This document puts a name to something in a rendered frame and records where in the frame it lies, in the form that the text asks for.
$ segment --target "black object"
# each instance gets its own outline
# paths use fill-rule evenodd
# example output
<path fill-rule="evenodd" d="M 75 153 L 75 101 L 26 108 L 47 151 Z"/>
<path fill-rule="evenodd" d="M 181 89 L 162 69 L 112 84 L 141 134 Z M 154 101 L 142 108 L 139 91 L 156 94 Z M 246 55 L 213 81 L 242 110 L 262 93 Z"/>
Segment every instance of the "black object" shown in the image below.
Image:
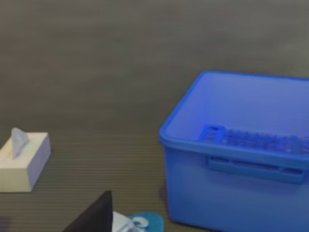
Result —
<path fill-rule="evenodd" d="M 103 193 L 63 232 L 112 232 L 112 192 Z"/>

